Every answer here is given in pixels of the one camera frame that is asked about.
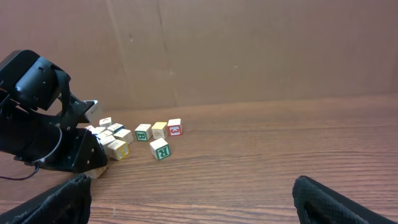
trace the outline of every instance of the yellow block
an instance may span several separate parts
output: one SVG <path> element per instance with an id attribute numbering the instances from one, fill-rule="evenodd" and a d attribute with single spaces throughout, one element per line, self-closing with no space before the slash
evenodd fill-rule
<path id="1" fill-rule="evenodd" d="M 167 137 L 167 122 L 156 122 L 152 127 L 154 139 L 165 139 Z"/>

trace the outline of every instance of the wooden table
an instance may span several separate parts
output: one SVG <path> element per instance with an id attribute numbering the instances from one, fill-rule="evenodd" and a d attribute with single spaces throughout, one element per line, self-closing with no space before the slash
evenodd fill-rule
<path id="1" fill-rule="evenodd" d="M 182 118 L 172 156 L 148 142 L 92 183 L 90 223 L 298 223 L 292 187 L 307 175 L 398 222 L 398 95 L 113 111 L 134 130 Z M 32 171 L 0 155 L 0 173 Z M 0 180 L 0 212 L 71 177 Z"/>

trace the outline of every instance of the black fabric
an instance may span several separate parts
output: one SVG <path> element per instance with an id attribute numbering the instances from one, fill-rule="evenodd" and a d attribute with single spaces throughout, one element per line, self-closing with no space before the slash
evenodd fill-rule
<path id="1" fill-rule="evenodd" d="M 87 223 L 91 206 L 90 185 L 91 179 L 80 174 L 8 211 L 8 214 L 1 215 L 0 222 L 7 224 Z"/>
<path id="2" fill-rule="evenodd" d="M 295 181 L 293 198 L 301 224 L 395 223 L 306 176 Z"/>

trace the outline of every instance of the cardboard wall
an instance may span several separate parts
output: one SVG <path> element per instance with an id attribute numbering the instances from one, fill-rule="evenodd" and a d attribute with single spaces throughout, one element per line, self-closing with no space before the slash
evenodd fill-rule
<path id="1" fill-rule="evenodd" d="M 0 0 L 0 58 L 32 49 L 106 110 L 397 92 L 395 0 Z"/>

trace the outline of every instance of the brown cardboard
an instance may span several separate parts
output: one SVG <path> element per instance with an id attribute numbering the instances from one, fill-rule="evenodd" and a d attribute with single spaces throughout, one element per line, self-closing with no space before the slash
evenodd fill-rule
<path id="1" fill-rule="evenodd" d="M 398 91 L 398 2 L 4 0 L 0 60 L 32 49 L 105 110 Z"/>

